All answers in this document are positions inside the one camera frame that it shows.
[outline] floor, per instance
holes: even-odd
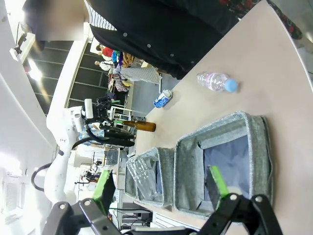
[[[162,90],[172,89],[179,80],[170,75],[162,75]],[[159,96],[159,86],[145,81],[134,82],[132,110],[134,116],[145,117],[153,108],[153,101]]]

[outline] bottle label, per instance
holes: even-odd
[[[206,77],[206,86],[208,87],[208,89],[210,90],[213,90],[212,88],[212,79],[213,79],[213,76],[215,75],[216,73],[213,72],[213,73],[209,73]]]

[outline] table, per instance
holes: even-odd
[[[240,82],[236,94],[201,87],[196,74],[216,71]],[[274,210],[285,235],[313,231],[313,94],[309,76],[278,16],[267,4],[255,6],[174,87],[173,99],[154,108],[147,121],[154,133],[138,131],[137,154],[154,147],[174,147],[177,140],[235,111],[265,115],[274,159]],[[195,227],[204,220],[144,205]],[[245,234],[232,225],[228,235]]]

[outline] blue can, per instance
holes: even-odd
[[[171,90],[164,90],[157,99],[154,100],[153,104],[156,108],[164,107],[167,102],[172,98],[173,93]]]

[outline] beige table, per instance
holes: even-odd
[[[201,71],[228,73],[237,94],[212,92],[197,83]],[[173,99],[153,109],[154,133],[137,134],[138,154],[174,147],[179,137],[235,111],[265,115],[275,160],[274,209],[285,235],[313,234],[313,94],[287,31],[265,2],[251,10],[173,89]],[[201,227],[203,220],[152,209]],[[245,234],[232,225],[228,235]]]

